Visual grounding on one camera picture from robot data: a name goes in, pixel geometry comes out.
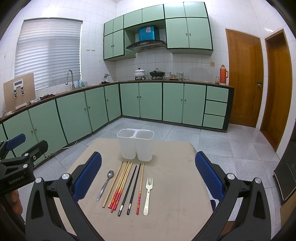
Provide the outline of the person's left hand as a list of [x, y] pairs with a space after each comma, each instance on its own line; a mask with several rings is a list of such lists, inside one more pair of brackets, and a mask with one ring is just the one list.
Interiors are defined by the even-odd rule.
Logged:
[[21, 215], [23, 213], [23, 207], [20, 201], [18, 190], [14, 190], [6, 195], [9, 204], [11, 205], [14, 213]]

